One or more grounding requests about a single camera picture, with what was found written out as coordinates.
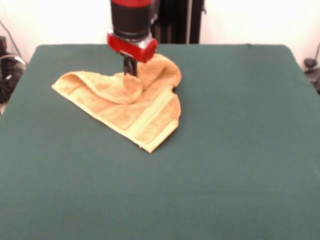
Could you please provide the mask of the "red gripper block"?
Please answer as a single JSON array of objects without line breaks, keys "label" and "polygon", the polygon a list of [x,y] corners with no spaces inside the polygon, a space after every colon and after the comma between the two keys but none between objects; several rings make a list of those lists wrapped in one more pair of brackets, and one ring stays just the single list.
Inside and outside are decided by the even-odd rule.
[{"label": "red gripper block", "polygon": [[146,63],[157,51],[158,41],[151,35],[141,41],[129,41],[116,36],[113,31],[107,33],[107,44],[116,53],[124,55],[124,74],[137,75],[137,62]]}]

